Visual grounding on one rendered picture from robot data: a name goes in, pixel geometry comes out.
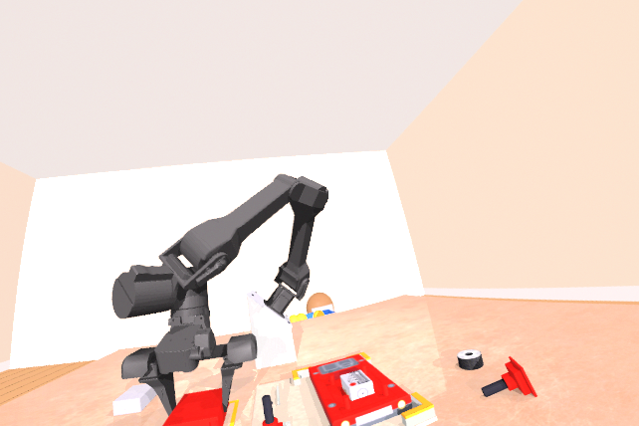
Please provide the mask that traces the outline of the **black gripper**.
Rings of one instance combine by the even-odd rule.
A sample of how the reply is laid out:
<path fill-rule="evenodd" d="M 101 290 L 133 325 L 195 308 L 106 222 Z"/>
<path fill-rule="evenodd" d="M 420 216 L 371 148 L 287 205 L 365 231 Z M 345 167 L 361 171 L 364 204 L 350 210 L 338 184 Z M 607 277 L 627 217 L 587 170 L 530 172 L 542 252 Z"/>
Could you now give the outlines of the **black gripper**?
<path fill-rule="evenodd" d="M 195 316 L 204 316 L 207 324 L 211 327 L 209 305 L 190 309 L 170 310 L 168 326 L 171 319 L 181 317 L 182 323 L 195 322 Z M 121 379 L 138 378 L 139 383 L 146 383 L 153 388 L 159 397 L 163 408 L 169 416 L 176 407 L 176 396 L 174 389 L 173 372 L 162 374 L 159 372 L 156 361 L 155 347 L 141 348 L 130 355 L 127 355 L 121 365 Z M 243 366 L 243 362 L 257 359 L 257 339 L 252 333 L 233 335 L 228 343 L 216 344 L 216 348 L 211 357 L 204 357 L 202 360 L 220 358 L 224 360 L 220 372 L 222 374 L 222 407 L 224 412 L 228 410 L 228 401 L 231 393 L 231 386 L 235 369 Z"/>

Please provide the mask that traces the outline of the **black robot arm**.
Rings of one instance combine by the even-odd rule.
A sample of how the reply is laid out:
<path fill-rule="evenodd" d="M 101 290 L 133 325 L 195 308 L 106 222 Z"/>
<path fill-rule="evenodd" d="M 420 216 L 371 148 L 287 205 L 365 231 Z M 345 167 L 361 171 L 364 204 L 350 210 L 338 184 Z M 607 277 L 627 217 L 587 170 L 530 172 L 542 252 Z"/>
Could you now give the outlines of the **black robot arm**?
<path fill-rule="evenodd" d="M 189 229 L 160 253 L 161 266 L 132 265 L 128 272 L 119 274 L 111 292 L 114 313 L 119 319 L 130 319 L 208 306 L 207 282 L 228 268 L 240 253 L 244 240 L 290 203 L 294 220 L 289 258 L 275 276 L 274 282 L 279 285 L 264 300 L 267 307 L 284 319 L 283 313 L 293 299 L 301 301 L 306 296 L 311 272 L 307 256 L 314 223 L 327 200 L 325 186 L 304 176 L 277 174 L 271 183 L 229 214 Z M 179 256 L 192 267 L 186 267 Z M 181 317 L 172 318 L 170 326 L 154 349 L 160 373 L 194 371 L 200 359 L 213 355 L 216 337 L 204 316 L 195 316 L 192 323 L 182 323 Z"/>

